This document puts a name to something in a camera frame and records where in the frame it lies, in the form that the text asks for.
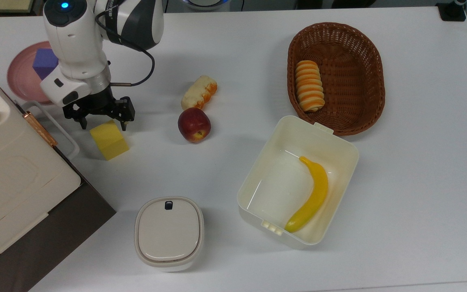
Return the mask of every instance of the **apple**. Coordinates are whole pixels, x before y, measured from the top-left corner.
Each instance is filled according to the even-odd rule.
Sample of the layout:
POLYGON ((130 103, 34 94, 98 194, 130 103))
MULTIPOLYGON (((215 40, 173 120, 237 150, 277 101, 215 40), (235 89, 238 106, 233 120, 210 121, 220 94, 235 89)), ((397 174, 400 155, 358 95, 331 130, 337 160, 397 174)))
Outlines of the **apple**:
POLYGON ((181 135, 191 143, 203 140, 211 129, 210 120, 204 111, 197 107, 184 110, 178 119, 178 128, 181 135))

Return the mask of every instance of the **yellow block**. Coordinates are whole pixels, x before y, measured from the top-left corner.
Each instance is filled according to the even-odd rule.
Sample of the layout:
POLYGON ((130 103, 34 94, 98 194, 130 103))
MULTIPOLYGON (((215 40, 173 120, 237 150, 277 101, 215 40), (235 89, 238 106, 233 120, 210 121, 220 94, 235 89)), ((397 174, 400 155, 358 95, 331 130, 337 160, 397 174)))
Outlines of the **yellow block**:
POLYGON ((129 150, 129 146, 127 146, 114 120, 89 130, 89 133, 91 133, 96 146, 98 146, 106 160, 117 157, 129 150))

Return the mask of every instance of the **wicker basket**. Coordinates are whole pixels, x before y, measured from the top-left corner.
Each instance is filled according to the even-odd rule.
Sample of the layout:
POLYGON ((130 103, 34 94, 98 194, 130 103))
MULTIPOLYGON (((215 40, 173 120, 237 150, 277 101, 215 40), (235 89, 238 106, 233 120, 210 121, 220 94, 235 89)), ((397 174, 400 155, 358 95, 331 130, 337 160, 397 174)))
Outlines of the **wicker basket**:
POLYGON ((346 24, 323 22, 300 31, 289 45, 287 91, 298 116, 319 122, 335 135, 354 135, 371 127, 385 104, 381 57, 374 44, 346 24), (305 113, 296 96, 295 67, 315 61, 320 69, 326 104, 305 113))

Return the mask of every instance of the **small white container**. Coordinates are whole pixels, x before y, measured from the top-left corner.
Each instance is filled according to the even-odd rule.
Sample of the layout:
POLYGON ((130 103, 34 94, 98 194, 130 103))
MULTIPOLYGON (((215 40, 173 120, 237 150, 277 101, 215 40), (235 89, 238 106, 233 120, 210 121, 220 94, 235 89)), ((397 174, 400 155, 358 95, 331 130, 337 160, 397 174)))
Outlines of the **small white container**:
POLYGON ((149 266, 165 272, 189 268, 201 251, 203 238, 203 214, 189 198, 156 198, 138 212, 135 248, 149 266))
POLYGON ((341 202, 358 158, 356 147, 333 135, 331 129, 285 116, 239 189, 239 213, 245 221, 291 248, 318 244, 341 202), (300 156, 324 167, 328 194, 313 218, 299 231, 289 233, 284 230, 285 224, 313 190, 313 178, 298 159, 300 156))

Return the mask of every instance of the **purple block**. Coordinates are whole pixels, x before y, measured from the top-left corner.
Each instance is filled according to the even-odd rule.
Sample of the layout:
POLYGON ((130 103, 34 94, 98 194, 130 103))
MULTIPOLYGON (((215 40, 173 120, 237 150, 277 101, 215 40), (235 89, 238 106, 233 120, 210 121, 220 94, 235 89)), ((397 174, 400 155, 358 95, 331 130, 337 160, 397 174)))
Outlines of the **purple block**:
POLYGON ((59 64, 59 59, 52 49, 37 49, 32 67, 39 78, 43 80, 57 67, 57 64, 59 64))

